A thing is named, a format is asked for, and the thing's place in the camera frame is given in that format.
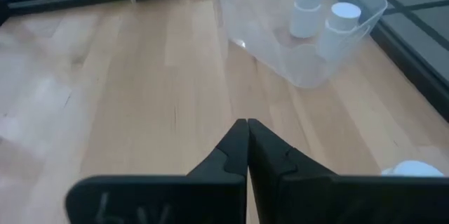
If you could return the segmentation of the clear plastic basket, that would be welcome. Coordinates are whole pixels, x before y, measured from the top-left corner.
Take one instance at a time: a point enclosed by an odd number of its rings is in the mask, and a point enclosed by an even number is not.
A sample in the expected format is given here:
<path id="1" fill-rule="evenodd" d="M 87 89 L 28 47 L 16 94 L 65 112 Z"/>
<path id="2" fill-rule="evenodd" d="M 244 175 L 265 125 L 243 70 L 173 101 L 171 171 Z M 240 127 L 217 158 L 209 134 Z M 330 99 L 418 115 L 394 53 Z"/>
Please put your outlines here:
<path id="1" fill-rule="evenodd" d="M 294 37 L 289 30 L 295 0 L 220 0 L 228 39 L 245 49 L 275 73 L 302 88 L 313 88 L 336 73 L 368 36 L 384 11 L 387 0 L 321 0 L 318 32 Z M 316 53 L 316 42 L 330 8 L 348 2 L 361 9 L 356 29 L 343 42 L 339 57 L 327 61 Z"/>

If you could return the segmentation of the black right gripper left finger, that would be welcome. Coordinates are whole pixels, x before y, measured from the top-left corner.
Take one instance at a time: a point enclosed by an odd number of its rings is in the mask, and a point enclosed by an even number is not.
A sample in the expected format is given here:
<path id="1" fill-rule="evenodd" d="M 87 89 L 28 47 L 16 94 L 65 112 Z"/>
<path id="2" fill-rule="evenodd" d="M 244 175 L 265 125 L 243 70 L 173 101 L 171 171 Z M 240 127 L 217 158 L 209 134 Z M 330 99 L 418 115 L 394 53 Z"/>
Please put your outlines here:
<path id="1" fill-rule="evenodd" d="M 238 119 L 186 175 L 103 175 L 65 197 L 70 224 L 246 224 L 249 128 Z"/>

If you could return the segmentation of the white pill bottle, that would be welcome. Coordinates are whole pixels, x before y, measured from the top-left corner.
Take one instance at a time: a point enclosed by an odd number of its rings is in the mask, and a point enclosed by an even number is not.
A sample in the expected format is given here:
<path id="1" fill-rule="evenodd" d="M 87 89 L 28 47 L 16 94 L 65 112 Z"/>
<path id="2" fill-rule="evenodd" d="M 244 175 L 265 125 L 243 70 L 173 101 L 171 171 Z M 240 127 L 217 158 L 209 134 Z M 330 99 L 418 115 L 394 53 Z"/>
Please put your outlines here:
<path id="1" fill-rule="evenodd" d="M 348 2 L 338 2 L 331 6 L 325 27 L 316 42 L 316 53 L 324 60 L 339 57 L 343 40 L 357 27 L 361 9 Z"/>
<path id="2" fill-rule="evenodd" d="M 416 160 L 406 160 L 381 172 L 383 176 L 444 177 L 444 174 L 432 165 Z"/>
<path id="3" fill-rule="evenodd" d="M 290 33 L 302 39 L 314 36 L 318 32 L 321 17 L 321 0 L 295 0 Z"/>

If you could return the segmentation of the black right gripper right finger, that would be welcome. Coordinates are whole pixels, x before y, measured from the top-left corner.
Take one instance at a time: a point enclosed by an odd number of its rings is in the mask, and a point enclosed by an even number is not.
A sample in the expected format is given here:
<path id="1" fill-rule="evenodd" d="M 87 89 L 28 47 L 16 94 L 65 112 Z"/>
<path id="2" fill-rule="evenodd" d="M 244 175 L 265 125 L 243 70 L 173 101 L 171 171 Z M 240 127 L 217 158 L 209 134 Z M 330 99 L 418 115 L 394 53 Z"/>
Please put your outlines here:
<path id="1" fill-rule="evenodd" d="M 449 178 L 343 176 L 248 120 L 260 224 L 449 224 Z"/>

